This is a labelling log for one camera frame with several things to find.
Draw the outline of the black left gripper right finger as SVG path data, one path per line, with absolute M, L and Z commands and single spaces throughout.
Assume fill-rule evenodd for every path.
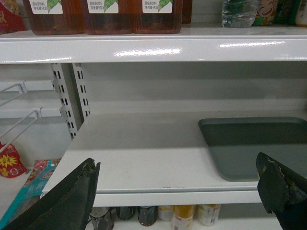
M 269 214 L 275 214 L 282 229 L 307 228 L 307 179 L 260 152 L 256 158 L 257 190 Z

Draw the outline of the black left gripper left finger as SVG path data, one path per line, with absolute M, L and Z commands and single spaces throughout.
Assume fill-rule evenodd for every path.
M 88 158 L 5 230 L 84 230 L 94 205 L 100 164 Z

